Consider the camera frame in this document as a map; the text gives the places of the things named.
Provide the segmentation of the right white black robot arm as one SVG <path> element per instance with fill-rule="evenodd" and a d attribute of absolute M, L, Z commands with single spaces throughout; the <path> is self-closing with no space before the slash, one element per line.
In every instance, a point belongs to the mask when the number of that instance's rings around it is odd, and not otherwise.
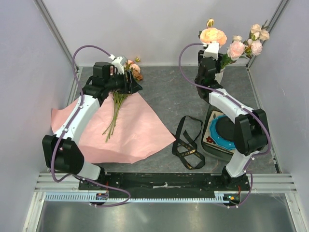
<path fill-rule="evenodd" d="M 234 153 L 224 167 L 222 187 L 233 190 L 238 177 L 246 173 L 250 161 L 261 155 L 264 147 L 270 148 L 267 115 L 264 110 L 254 110 L 232 97 L 215 79 L 223 55 L 204 47 L 198 52 L 198 72 L 195 78 L 201 99 L 222 115 L 210 119 L 206 125 L 214 142 Z"/>

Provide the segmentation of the large peach peony stem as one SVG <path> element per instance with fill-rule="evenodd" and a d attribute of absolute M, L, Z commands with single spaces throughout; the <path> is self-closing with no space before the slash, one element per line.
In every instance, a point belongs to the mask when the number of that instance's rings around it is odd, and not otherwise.
<path fill-rule="evenodd" d="M 206 29 L 202 30 L 199 35 L 199 39 L 202 43 L 219 43 L 219 47 L 222 47 L 227 41 L 227 36 L 223 31 L 215 28 L 213 25 L 214 19 L 208 19 L 206 23 Z"/>

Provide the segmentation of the purple pink wrapping paper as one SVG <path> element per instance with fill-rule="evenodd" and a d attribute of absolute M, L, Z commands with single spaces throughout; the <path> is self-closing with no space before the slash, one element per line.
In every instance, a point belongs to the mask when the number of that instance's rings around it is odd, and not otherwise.
<path fill-rule="evenodd" d="M 62 110 L 52 111 L 55 133 L 67 120 L 78 99 Z M 157 114 L 139 93 L 129 95 L 120 108 L 110 140 L 103 135 L 113 116 L 113 98 L 108 98 L 88 122 L 78 147 L 90 163 L 130 163 L 143 160 L 175 141 Z"/>

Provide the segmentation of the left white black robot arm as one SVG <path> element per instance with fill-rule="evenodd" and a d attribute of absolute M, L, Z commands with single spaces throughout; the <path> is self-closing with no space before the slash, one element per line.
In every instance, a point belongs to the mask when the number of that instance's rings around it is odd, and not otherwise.
<path fill-rule="evenodd" d="M 85 160 L 78 143 L 88 122 L 110 93 L 117 103 L 122 103 L 123 97 L 142 90 L 134 78 L 138 71 L 132 64 L 131 61 L 94 64 L 93 75 L 82 88 L 78 102 L 65 123 L 54 135 L 46 135 L 42 140 L 49 169 L 87 178 L 95 190 L 105 187 L 106 178 L 100 175 L 103 169 Z"/>

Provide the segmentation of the pink artificial flower bunch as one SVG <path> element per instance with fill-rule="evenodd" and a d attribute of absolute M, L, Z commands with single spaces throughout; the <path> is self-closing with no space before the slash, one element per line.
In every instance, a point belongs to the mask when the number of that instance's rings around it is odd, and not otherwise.
<path fill-rule="evenodd" d="M 136 57 L 134 60 L 128 60 L 125 65 L 124 65 L 124 70 L 125 71 L 131 71 L 133 78 L 139 82 L 143 80 L 143 76 L 141 74 L 141 70 L 139 65 L 137 64 L 140 62 L 140 58 Z M 113 117 L 112 120 L 107 127 L 107 129 L 104 131 L 103 135 L 107 134 L 105 142 L 107 143 L 111 136 L 114 133 L 114 129 L 116 127 L 116 121 L 119 115 L 120 108 L 122 107 L 124 101 L 126 98 L 129 96 L 129 94 L 122 94 L 117 92 L 112 93 L 112 98 L 113 98 Z"/>

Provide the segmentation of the pale pink rose stem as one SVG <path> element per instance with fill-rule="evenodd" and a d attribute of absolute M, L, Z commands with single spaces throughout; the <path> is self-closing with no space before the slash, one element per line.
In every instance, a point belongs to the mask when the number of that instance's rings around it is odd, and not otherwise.
<path fill-rule="evenodd" d="M 221 69 L 236 63 L 240 58 L 252 59 L 261 54 L 263 42 L 270 39 L 267 22 L 268 20 L 262 25 L 252 25 L 246 39 L 239 35 L 233 36 L 232 43 L 227 47 L 227 52 L 222 55 Z"/>

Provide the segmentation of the black ribbon with gold lettering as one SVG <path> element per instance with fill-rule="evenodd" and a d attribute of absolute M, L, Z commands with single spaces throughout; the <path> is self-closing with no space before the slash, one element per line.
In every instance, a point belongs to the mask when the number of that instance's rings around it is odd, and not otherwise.
<path fill-rule="evenodd" d="M 190 118 L 193 121 L 197 121 L 200 123 L 200 130 L 197 136 L 192 139 L 186 130 L 183 131 L 182 129 L 185 123 L 186 118 Z M 183 116 L 177 126 L 176 133 L 172 134 L 175 138 L 175 141 L 172 144 L 172 154 L 177 156 L 184 167 L 188 170 L 198 170 L 205 166 L 205 156 L 202 155 L 197 150 L 197 139 L 199 138 L 201 131 L 202 131 L 203 122 L 200 119 L 197 119 L 192 116 Z M 196 156 L 200 162 L 196 166 L 192 166 L 187 160 L 186 157 L 194 155 Z"/>

